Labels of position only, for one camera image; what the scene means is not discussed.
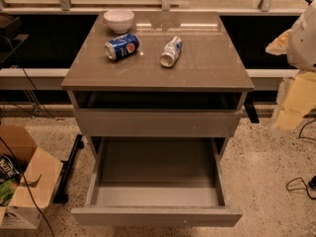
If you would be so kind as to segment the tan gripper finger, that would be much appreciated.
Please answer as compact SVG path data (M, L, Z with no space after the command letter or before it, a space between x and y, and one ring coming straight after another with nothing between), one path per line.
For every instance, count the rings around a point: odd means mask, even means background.
M272 132L291 132L316 108L316 73L300 71L283 78L277 92Z
M291 34L291 29L284 31L277 38L275 38L271 43L266 47L266 53L272 55L282 55L286 54L288 38Z

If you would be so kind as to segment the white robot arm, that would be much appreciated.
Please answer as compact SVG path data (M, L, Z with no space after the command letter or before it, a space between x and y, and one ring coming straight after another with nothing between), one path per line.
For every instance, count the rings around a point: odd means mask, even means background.
M298 69L280 105L274 127L294 130L316 107L316 1L312 1L292 27L266 47L272 55L285 54Z

